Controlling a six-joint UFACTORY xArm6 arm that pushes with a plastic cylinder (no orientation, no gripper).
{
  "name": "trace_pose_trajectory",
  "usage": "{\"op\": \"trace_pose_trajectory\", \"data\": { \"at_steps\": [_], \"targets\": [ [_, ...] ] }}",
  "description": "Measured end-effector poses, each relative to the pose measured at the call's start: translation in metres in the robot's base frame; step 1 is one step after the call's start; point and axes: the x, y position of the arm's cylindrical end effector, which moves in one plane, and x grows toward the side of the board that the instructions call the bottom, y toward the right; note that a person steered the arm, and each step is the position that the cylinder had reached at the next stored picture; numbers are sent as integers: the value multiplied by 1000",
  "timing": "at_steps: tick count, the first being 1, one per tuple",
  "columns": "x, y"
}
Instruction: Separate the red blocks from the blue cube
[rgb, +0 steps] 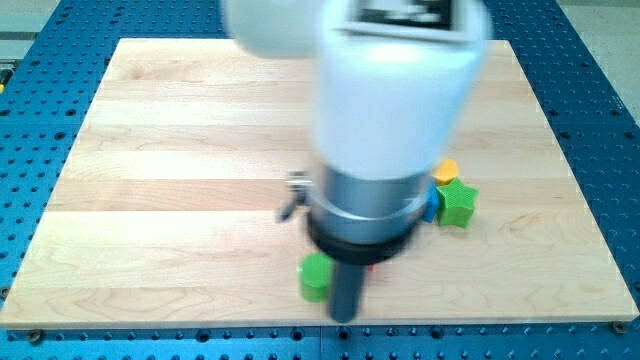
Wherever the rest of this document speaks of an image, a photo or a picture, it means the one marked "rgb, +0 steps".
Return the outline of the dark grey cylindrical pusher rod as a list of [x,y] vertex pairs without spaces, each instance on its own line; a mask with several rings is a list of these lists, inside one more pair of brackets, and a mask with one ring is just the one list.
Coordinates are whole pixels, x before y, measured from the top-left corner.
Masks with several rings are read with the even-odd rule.
[[366,268],[337,262],[333,267],[329,291],[328,312],[338,323],[348,323],[357,313],[365,279]]

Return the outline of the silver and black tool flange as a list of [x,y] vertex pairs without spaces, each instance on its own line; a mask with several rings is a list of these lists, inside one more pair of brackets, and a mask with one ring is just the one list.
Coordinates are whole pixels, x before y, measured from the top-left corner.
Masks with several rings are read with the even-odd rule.
[[308,234],[335,260],[383,262],[400,252],[421,221],[433,181],[428,173],[363,179],[321,162],[311,171]]

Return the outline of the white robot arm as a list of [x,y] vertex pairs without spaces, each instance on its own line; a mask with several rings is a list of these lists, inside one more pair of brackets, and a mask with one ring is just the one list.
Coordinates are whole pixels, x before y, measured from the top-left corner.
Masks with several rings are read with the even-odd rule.
[[491,23],[480,1],[225,1],[226,32],[253,55],[315,65],[312,167],[279,216],[305,207],[333,261],[328,311],[358,312],[365,271],[409,242],[480,68]]

